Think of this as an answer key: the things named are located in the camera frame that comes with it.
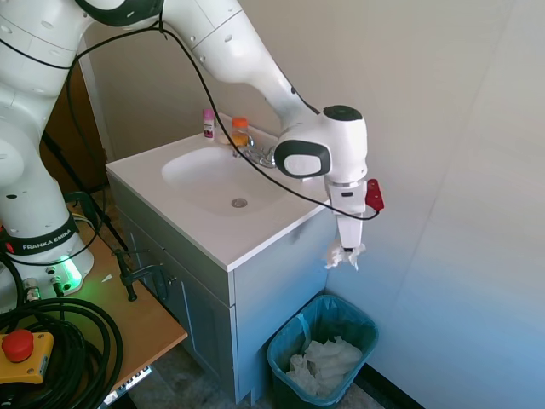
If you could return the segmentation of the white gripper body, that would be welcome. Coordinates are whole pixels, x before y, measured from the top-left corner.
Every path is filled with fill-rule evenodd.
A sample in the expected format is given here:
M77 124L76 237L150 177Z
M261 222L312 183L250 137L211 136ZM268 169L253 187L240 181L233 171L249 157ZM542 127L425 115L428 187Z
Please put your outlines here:
M367 183L364 179L351 183L326 179L325 186L336 215L341 246L353 250L361 245Z

